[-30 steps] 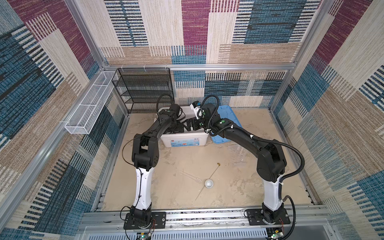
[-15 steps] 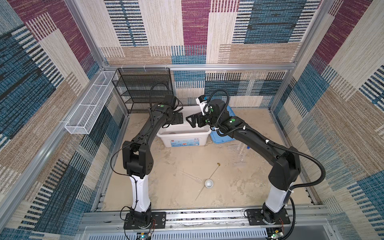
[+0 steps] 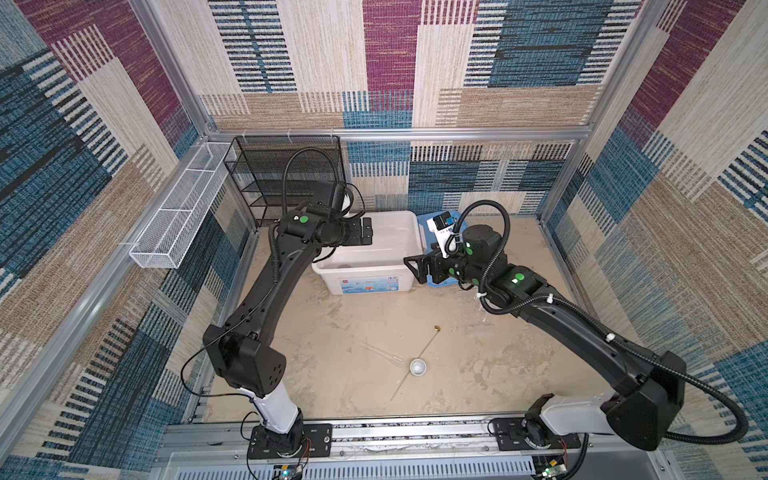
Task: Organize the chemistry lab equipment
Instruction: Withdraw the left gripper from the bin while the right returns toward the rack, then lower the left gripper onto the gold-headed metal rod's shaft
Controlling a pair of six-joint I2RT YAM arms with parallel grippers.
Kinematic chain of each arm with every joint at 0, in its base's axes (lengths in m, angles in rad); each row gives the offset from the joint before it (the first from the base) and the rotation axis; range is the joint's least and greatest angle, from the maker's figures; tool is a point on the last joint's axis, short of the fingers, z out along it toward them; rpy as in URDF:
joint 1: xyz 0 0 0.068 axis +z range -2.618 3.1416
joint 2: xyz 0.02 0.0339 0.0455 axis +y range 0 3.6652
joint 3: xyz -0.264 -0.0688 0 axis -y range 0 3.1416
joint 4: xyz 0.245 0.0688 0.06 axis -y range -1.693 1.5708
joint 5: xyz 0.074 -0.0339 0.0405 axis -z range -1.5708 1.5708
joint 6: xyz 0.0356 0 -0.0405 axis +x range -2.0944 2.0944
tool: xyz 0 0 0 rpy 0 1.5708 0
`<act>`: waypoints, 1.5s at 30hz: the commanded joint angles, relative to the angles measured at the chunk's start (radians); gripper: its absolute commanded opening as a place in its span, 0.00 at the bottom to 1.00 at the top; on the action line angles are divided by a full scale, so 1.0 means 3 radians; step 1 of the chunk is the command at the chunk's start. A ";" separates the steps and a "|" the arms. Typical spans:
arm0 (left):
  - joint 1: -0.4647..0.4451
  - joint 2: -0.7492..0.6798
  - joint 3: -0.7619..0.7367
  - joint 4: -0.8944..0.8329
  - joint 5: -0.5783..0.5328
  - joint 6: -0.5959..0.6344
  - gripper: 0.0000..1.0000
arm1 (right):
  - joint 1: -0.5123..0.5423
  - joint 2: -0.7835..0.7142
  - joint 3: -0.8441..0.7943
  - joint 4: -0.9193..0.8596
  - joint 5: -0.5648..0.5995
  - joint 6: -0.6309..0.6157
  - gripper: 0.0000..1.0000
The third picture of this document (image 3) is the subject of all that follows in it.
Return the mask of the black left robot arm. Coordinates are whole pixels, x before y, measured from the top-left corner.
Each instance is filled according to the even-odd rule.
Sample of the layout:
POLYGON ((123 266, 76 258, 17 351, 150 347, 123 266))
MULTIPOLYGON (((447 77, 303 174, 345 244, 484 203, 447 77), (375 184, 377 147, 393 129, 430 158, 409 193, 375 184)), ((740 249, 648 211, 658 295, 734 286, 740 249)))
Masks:
POLYGON ((354 197, 333 157, 316 152, 329 164, 332 181, 315 183, 311 198, 295 208, 281 202, 282 215, 267 231, 269 262, 225 324, 207 327, 201 349, 233 395, 255 407, 261 418, 257 439, 281 457, 308 454, 310 441, 303 414, 282 382, 286 357, 271 346, 277 324, 307 267, 325 258, 323 249, 347 242, 362 217, 350 212, 354 197))

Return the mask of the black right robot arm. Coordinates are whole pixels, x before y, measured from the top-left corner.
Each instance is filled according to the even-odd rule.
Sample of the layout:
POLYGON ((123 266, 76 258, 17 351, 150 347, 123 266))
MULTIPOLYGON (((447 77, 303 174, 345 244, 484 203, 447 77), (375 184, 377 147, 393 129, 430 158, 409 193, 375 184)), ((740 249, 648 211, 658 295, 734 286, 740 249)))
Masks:
POLYGON ((671 351, 658 355, 637 345, 564 298, 538 273, 509 263, 505 248, 511 220, 500 203, 479 200, 459 217, 442 212, 427 226, 436 237, 430 252, 403 260, 419 283, 453 278, 460 287, 476 288, 486 313, 512 315, 539 328, 592 367, 612 389, 586 399, 541 396, 525 417, 530 442, 542 441, 548 433, 616 435, 637 449, 653 451, 663 440, 724 445, 740 441, 748 432, 743 408, 689 375, 678 355, 671 351), (671 431, 687 387, 725 406, 735 420, 732 429, 709 436, 671 431))

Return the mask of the clear plastic pipette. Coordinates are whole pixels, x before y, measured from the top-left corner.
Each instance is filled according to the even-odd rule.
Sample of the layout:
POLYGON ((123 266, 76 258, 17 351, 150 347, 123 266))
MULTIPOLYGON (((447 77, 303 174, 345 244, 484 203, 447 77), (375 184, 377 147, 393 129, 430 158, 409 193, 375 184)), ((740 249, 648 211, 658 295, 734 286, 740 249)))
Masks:
POLYGON ((374 345, 369 344, 368 342, 361 342, 359 344, 359 346, 361 348, 363 348, 364 350, 369 351, 369 352, 371 352, 371 353, 373 353, 373 354, 383 358, 384 360, 390 362, 392 365, 394 365, 397 368, 401 368, 403 366, 403 364, 404 364, 404 360, 401 357, 399 357, 397 355, 393 355, 393 354, 391 354, 391 353, 389 353, 389 352, 387 352, 387 351, 385 351, 385 350, 383 350, 381 348, 378 348, 378 347, 376 347, 374 345))

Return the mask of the small white ceramic crucible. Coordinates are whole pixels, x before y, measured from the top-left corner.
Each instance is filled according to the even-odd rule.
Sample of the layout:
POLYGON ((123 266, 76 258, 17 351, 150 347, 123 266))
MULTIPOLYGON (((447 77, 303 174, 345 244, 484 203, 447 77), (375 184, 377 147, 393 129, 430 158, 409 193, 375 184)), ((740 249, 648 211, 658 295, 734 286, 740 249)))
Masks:
POLYGON ((410 362, 409 372, 414 377, 421 377, 427 373, 428 366, 421 358, 415 358, 410 362))

